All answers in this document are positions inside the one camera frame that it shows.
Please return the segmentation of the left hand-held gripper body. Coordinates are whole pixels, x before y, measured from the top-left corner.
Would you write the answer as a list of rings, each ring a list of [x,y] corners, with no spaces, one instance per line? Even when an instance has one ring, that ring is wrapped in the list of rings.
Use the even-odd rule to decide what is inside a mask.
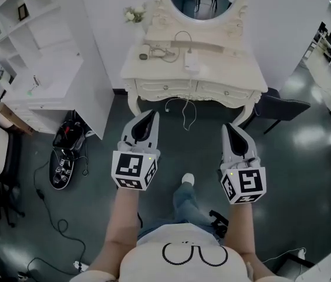
[[[120,141],[113,152],[111,176],[122,189],[146,191],[158,169],[160,151]]]

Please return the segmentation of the grey cable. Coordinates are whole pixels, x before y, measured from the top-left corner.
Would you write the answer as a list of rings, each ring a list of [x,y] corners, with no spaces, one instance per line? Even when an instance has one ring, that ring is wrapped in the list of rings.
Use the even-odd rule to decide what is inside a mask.
[[[181,35],[181,34],[185,34],[188,36],[188,41],[187,41],[188,46],[187,46],[187,50],[185,51],[185,57],[189,58],[193,54],[192,37],[189,32],[178,31],[174,35],[173,40],[171,41],[171,45],[172,45],[172,43],[176,43],[178,35]],[[175,48],[177,49],[176,52],[171,51],[171,47],[166,48],[166,47],[151,45],[149,48],[149,55],[154,58],[159,58],[166,63],[174,63],[179,59],[179,57],[181,55],[181,46],[176,45]]]

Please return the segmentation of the person's left forearm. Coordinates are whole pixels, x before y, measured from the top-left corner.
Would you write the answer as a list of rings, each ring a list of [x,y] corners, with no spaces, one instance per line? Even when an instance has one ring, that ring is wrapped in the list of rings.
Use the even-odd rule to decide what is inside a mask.
[[[106,230],[105,246],[134,247],[139,232],[138,190],[118,188]]]

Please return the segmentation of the person's right forearm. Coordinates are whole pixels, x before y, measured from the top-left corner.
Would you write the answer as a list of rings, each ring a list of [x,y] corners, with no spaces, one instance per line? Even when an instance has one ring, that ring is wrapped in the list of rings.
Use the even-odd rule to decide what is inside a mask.
[[[252,204],[230,205],[228,221],[224,246],[235,250],[240,255],[255,254]]]

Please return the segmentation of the white hair dryer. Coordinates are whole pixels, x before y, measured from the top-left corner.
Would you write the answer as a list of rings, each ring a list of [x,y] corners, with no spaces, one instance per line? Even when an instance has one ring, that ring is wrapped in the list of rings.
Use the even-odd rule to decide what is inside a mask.
[[[150,57],[151,46],[148,44],[141,45],[139,48],[139,59],[141,61],[146,61]]]

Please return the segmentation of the white floor power strip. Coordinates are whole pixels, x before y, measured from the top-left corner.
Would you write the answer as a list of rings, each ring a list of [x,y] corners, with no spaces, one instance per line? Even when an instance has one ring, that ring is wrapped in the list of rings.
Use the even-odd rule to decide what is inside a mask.
[[[74,263],[74,267],[78,270],[79,273],[85,272],[89,266],[81,261],[76,260]]]

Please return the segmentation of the black waist-worn device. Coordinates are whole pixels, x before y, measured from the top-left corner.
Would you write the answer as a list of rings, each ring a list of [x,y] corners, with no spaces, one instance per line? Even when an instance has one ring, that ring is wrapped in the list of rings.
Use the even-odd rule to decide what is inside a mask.
[[[209,216],[213,218],[209,226],[209,231],[221,243],[227,233],[229,220],[215,210],[210,210]]]

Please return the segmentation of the dark blue chair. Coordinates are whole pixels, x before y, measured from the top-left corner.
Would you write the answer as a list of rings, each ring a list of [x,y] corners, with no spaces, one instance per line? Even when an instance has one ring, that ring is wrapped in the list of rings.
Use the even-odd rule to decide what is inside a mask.
[[[282,121],[291,121],[309,108],[310,103],[294,99],[283,99],[276,89],[268,88],[268,91],[263,93],[258,103],[255,104],[254,114],[256,118],[275,120],[264,131],[264,134],[267,134]]]

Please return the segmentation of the open black case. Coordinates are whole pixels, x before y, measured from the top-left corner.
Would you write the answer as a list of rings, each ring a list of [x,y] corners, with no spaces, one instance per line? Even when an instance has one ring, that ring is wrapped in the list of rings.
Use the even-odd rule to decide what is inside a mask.
[[[61,124],[52,142],[49,174],[50,184],[56,190],[63,190],[69,184],[75,161],[85,142],[85,130],[81,121],[69,119]]]

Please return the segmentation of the person's blue jeans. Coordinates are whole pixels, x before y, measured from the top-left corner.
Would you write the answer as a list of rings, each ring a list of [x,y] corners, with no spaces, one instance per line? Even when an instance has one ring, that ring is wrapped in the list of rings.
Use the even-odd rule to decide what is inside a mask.
[[[193,224],[207,233],[212,234],[218,242],[222,240],[222,238],[216,234],[210,220],[201,213],[197,204],[194,185],[192,183],[181,183],[179,188],[173,194],[173,207],[173,219],[158,219],[152,224],[143,226],[139,231],[138,240],[155,231],[157,228],[167,224]]]

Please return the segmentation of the cream ornate dressing table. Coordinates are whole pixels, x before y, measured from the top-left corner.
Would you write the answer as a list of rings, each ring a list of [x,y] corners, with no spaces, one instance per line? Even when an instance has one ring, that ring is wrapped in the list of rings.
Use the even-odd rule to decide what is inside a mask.
[[[268,90],[254,56],[246,50],[223,49],[192,38],[192,49],[198,52],[200,64],[200,71],[192,74],[184,69],[188,36],[178,35],[176,43],[171,45],[172,40],[147,39],[142,45],[171,47],[174,52],[177,51],[176,45],[181,46],[181,55],[174,63],[166,63],[151,56],[148,60],[141,61],[141,44],[130,48],[121,69],[121,78],[126,84],[128,105],[132,113],[141,113],[138,99],[152,102],[170,98],[211,100],[226,108],[240,108],[242,111],[233,123],[237,126],[244,123],[261,95]]]

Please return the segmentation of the black floor box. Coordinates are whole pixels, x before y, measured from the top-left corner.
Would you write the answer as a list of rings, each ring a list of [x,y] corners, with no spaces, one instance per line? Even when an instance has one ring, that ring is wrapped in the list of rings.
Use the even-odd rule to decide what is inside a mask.
[[[280,258],[275,268],[275,274],[291,280],[296,280],[301,274],[309,270],[315,263],[301,259],[294,254],[286,253]]]

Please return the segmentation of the white shelf cabinet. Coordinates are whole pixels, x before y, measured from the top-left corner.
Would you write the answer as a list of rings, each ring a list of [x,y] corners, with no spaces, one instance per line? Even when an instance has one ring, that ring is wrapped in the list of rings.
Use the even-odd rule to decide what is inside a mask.
[[[114,93],[83,0],[0,0],[0,63],[13,75],[3,103],[35,131],[56,133],[74,110],[103,137]]]

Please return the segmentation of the brown cardboard box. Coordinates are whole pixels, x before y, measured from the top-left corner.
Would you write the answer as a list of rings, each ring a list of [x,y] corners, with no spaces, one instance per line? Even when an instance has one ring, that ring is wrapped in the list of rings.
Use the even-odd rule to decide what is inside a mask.
[[[8,119],[16,127],[17,131],[33,135],[34,130],[2,102],[0,102],[0,114]]]

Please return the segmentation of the oval mirror with ornate frame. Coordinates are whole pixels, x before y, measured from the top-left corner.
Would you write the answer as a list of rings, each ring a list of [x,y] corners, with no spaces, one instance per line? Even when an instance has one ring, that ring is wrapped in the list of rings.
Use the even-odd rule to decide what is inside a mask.
[[[247,0],[154,0],[151,27],[157,30],[222,32],[238,38],[244,33]]]

